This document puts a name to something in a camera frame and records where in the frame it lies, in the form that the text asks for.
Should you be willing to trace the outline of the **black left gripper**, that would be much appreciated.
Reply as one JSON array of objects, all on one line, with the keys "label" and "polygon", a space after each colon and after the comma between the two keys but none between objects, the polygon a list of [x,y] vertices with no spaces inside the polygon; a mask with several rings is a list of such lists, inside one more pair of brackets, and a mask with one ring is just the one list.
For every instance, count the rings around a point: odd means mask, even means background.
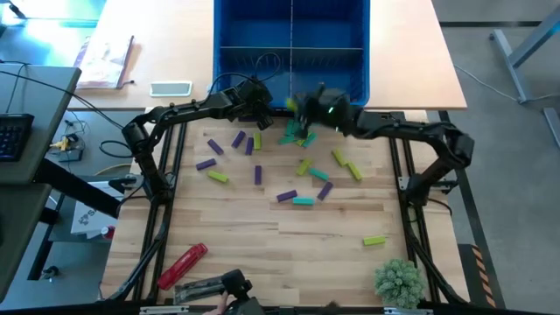
[{"label": "black left gripper", "polygon": [[246,103],[239,117],[256,118],[259,130],[266,130],[270,127],[274,123],[274,113],[270,108],[273,97],[265,84],[259,80],[243,80],[235,87],[239,96]]}]

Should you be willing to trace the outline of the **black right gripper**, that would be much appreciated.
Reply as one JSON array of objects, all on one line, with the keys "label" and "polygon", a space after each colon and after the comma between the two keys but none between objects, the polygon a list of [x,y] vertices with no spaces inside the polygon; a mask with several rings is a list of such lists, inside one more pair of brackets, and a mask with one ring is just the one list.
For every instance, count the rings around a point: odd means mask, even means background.
[{"label": "black right gripper", "polygon": [[315,91],[299,93],[293,96],[297,134],[307,134],[313,124],[326,126],[324,106],[320,102],[326,86],[319,85]]}]

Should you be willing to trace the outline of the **blue plastic bin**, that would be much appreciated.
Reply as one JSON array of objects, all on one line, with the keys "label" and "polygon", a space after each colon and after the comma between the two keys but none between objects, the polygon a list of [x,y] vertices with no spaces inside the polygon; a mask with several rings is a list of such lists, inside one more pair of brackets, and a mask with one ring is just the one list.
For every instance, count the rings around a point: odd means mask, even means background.
[{"label": "blue plastic bin", "polygon": [[[293,95],[320,84],[369,99],[370,0],[294,0],[293,47],[355,47],[364,51],[293,50]],[[214,88],[255,75],[282,109],[289,93],[289,50],[229,50],[220,46],[290,46],[290,0],[215,0]]]}]

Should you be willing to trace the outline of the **white-framed smartphone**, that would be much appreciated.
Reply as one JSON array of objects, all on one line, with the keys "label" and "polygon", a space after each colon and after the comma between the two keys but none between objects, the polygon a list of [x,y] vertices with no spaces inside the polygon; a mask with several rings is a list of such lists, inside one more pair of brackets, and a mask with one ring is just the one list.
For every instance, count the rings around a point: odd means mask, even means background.
[{"label": "white-framed smartphone", "polygon": [[192,92],[193,83],[189,80],[154,81],[150,84],[150,96],[187,97]]}]

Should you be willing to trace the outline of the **black handheld controller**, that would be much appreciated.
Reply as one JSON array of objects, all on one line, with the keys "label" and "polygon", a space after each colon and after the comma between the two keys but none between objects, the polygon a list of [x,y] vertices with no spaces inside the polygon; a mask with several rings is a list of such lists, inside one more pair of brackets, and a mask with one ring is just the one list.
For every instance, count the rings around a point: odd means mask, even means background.
[{"label": "black handheld controller", "polygon": [[252,283],[239,269],[231,270],[221,277],[225,291],[234,296],[222,315],[266,315],[255,297],[249,297]]}]

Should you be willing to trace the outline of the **person's left hand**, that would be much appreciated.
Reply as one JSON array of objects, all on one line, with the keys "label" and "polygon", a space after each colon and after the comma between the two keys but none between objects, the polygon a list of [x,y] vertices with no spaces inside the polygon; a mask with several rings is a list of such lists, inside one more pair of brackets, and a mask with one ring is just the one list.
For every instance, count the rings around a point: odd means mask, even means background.
[{"label": "person's left hand", "polygon": [[203,315],[223,315],[228,306],[228,292],[224,291],[220,296],[220,302],[211,311],[205,312]]}]

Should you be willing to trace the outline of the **green artificial plant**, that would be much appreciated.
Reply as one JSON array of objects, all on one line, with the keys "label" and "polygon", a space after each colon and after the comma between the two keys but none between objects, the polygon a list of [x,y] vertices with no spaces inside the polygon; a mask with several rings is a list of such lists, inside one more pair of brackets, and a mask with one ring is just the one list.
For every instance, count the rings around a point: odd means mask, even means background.
[{"label": "green artificial plant", "polygon": [[413,262],[391,259],[374,271],[374,290],[382,302],[415,309],[424,298],[425,281]]}]

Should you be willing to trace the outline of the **yellow connector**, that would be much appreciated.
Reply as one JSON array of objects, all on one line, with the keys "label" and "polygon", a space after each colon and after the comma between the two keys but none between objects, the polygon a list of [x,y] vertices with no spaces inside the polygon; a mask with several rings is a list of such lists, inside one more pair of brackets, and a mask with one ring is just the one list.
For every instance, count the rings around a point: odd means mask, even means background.
[{"label": "yellow connector", "polygon": [[59,151],[70,151],[79,141],[80,138],[76,134],[68,134],[62,136],[58,142],[51,143],[50,148],[58,149]]}]

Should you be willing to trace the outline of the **black desk beam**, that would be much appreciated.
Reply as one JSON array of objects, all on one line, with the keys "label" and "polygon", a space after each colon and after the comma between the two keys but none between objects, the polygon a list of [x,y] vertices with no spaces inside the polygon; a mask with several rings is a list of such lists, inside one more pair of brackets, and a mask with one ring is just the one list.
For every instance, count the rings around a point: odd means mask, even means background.
[{"label": "black desk beam", "polygon": [[44,159],[34,176],[34,181],[48,184],[65,195],[104,213],[115,219],[118,218],[120,201],[104,191],[90,185],[87,181],[73,175],[71,172]]}]

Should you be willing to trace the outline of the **grey metal stand leg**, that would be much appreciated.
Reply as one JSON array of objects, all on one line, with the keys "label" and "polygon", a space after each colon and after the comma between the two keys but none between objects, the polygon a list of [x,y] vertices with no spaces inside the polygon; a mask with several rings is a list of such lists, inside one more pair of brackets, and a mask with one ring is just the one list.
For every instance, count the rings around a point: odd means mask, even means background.
[{"label": "grey metal stand leg", "polygon": [[518,96],[515,100],[521,105],[560,97],[560,94],[533,96],[520,71],[521,65],[558,32],[560,32],[560,4],[515,49],[509,44],[502,29],[493,29],[490,33],[489,39],[498,47],[517,90]]}]

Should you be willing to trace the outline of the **grey side desk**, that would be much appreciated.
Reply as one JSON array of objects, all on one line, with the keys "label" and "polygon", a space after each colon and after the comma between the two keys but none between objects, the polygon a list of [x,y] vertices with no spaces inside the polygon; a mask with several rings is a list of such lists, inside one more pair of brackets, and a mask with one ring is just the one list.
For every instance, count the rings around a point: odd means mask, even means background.
[{"label": "grey side desk", "polygon": [[58,183],[75,176],[46,157],[81,71],[28,66],[16,83],[14,65],[0,66],[0,113],[16,90],[11,110],[34,116],[30,138],[16,162],[0,162],[0,303],[11,286],[47,198]]}]

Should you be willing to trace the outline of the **black keyboard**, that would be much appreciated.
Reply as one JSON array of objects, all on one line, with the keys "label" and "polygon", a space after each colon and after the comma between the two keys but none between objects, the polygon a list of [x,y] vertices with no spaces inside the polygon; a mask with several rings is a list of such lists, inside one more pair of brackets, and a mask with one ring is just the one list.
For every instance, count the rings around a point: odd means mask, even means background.
[{"label": "black keyboard", "polygon": [[0,162],[16,162],[21,158],[33,120],[30,114],[0,114]]}]

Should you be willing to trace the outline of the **black caster wheel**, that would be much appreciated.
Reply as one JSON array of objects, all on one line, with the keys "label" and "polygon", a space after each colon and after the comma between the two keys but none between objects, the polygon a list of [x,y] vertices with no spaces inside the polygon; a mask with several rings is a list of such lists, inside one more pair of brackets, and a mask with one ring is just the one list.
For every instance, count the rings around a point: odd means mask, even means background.
[{"label": "black caster wheel", "polygon": [[54,265],[43,269],[40,274],[40,280],[46,280],[52,283],[56,277],[60,275],[60,269]]}]

